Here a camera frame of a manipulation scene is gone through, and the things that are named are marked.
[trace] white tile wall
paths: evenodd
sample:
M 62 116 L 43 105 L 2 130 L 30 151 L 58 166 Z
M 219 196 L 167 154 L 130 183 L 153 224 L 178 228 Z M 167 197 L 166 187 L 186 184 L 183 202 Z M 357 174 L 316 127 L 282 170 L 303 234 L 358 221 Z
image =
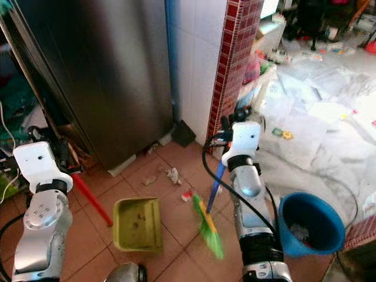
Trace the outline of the white tile wall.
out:
M 166 0 L 175 117 L 203 144 L 227 0 Z

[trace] cluttered room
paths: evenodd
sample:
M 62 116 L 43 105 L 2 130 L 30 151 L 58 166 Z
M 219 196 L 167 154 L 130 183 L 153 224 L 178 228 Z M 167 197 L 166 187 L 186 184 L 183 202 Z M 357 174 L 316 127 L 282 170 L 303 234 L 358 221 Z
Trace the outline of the cluttered room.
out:
M 1 0 L 0 282 L 369 282 L 375 0 Z

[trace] tiled floor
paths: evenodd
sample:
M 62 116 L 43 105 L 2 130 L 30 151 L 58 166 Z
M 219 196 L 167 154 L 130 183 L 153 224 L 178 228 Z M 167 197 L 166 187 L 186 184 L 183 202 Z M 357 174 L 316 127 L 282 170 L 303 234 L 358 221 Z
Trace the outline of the tiled floor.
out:
M 151 155 L 136 159 L 121 175 L 111 177 L 95 169 L 82 178 L 97 195 L 106 211 L 112 214 L 114 203 L 122 198 L 156 196 L 160 200 L 162 217 L 163 252 L 160 254 L 122 253 L 112 244 L 112 229 L 88 205 L 77 191 L 69 193 L 73 225 L 66 240 L 66 257 L 62 281 L 102 282 L 118 264 L 127 261 L 146 265 L 149 281 L 156 282 L 238 282 L 241 279 L 241 254 L 232 221 L 232 204 L 223 192 L 214 204 L 213 218 L 224 246 L 224 260 L 217 261 L 199 235 L 199 218 L 191 202 L 184 203 L 180 196 L 193 189 L 207 199 L 212 183 L 201 163 L 202 148 L 193 143 L 187 148 L 171 142 Z M 218 162 L 212 157 L 209 165 L 215 169 Z M 176 167 L 183 176 L 183 185 L 173 186 L 164 169 Z M 144 177 L 157 176 L 149 186 L 142 184 Z M 0 227 L 25 210 L 25 199 L 19 195 L 0 207 Z M 22 234 L 22 223 L 17 222 L 1 242 L 1 260 L 8 273 L 13 265 L 15 246 Z M 331 257 L 287 258 L 295 282 L 321 281 Z

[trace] red tile column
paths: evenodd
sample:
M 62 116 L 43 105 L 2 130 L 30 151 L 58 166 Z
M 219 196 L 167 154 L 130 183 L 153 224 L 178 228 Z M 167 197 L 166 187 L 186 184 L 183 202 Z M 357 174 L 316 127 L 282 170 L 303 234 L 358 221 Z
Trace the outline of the red tile column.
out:
M 244 78 L 264 0 L 229 0 L 206 137 L 220 129 L 220 118 L 233 113 Z

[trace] white cable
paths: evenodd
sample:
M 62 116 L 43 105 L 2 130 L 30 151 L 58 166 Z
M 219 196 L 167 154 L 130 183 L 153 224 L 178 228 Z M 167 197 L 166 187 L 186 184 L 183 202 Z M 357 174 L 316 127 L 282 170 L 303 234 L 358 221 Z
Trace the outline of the white cable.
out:
M 19 176 L 19 169 L 17 169 L 17 175 L 16 177 L 14 177 L 9 183 L 8 185 L 6 185 L 5 189 L 4 189 L 4 192 L 2 192 L 2 197 L 1 197 L 1 201 L 0 201 L 0 204 L 2 204 L 2 202 L 4 202 L 5 200 L 5 193 L 6 191 L 9 189 L 9 187 L 17 180 Z
M 0 116 L 1 116 L 1 123 L 3 125 L 3 127 L 5 128 L 6 132 L 8 132 L 9 136 L 12 138 L 12 141 L 13 141 L 13 150 L 16 149 L 16 140 L 14 139 L 14 136 L 12 135 L 12 133 L 9 131 L 9 129 L 7 128 L 7 126 L 5 125 L 5 122 L 4 122 L 4 113 L 3 113 L 3 110 L 2 110 L 2 102 L 0 101 Z M 17 169 L 17 175 L 16 177 L 14 177 L 9 183 L 8 185 L 6 185 L 3 193 L 2 193 L 2 197 L 1 197 L 1 201 L 0 201 L 0 204 L 2 204 L 2 202 L 4 202 L 5 200 L 5 193 L 6 191 L 9 189 L 9 187 L 18 179 L 18 176 L 19 176 L 19 169 Z
M 8 132 L 9 136 L 13 140 L 13 150 L 14 150 L 14 149 L 16 149 L 16 140 L 14 139 L 14 136 L 9 131 L 9 129 L 7 128 L 7 126 L 5 125 L 5 122 L 4 122 L 4 113 L 3 113 L 3 110 L 2 110 L 2 103 L 1 103 L 1 101 L 0 101 L 0 115 L 1 115 L 1 123 L 2 123 L 3 127 L 5 128 L 6 132 Z

